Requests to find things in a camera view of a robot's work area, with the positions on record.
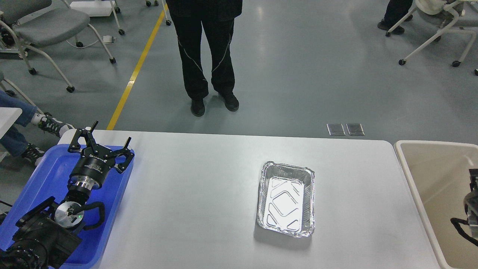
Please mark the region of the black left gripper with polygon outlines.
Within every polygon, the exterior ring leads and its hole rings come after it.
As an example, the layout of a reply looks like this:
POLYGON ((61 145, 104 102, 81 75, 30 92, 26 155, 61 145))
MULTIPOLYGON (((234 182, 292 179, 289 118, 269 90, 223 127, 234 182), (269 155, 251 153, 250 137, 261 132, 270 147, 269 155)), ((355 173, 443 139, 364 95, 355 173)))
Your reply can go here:
POLYGON ((114 168, 122 174, 134 159, 134 153, 128 148, 131 137, 125 142, 123 148, 112 151, 108 147, 100 147, 93 137, 93 131, 99 121, 94 121, 87 129, 77 129, 67 149, 70 153, 79 153, 80 158, 69 176, 70 184, 82 186, 89 190, 100 189, 109 173, 114 168), (86 147, 81 149, 79 139, 84 138, 86 147), (125 157, 123 162, 117 163, 117 157, 125 157))

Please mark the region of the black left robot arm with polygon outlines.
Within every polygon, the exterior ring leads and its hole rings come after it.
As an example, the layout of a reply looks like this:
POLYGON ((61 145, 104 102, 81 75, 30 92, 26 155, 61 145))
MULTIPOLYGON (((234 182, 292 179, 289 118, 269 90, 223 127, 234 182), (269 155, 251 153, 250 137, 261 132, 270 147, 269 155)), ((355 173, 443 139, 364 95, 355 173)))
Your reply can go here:
POLYGON ((101 256, 133 169, 130 138, 76 130, 48 150, 1 225, 2 269, 88 269, 101 256))

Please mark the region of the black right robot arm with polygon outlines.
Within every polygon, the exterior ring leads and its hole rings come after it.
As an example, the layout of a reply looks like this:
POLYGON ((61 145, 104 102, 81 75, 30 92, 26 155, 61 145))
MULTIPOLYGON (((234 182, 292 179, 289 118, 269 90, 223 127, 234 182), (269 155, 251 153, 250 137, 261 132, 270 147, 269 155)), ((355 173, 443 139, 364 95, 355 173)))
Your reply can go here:
POLYGON ((467 219, 451 218, 450 222, 456 228, 456 231, 468 242, 471 242, 473 245, 478 245, 478 187, 477 187, 477 178, 478 178, 478 169, 472 168, 468 170, 470 173, 471 182, 469 184, 471 192, 466 194, 464 197, 464 210, 467 215, 467 219), (469 226, 471 230, 471 235, 468 235, 461 224, 469 226))

